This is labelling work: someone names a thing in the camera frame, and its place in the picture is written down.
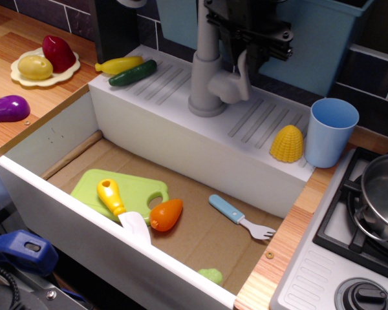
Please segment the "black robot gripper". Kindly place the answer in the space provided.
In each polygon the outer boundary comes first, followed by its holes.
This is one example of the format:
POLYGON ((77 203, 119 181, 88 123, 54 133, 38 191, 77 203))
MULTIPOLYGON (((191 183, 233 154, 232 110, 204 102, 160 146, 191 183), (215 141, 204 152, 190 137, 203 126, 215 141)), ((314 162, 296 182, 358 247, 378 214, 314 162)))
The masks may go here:
POLYGON ((216 26, 225 53, 233 66, 246 50, 251 74, 271 58, 286 61, 292 55, 294 38, 289 22, 277 14, 283 1, 205 1, 208 23, 216 26))

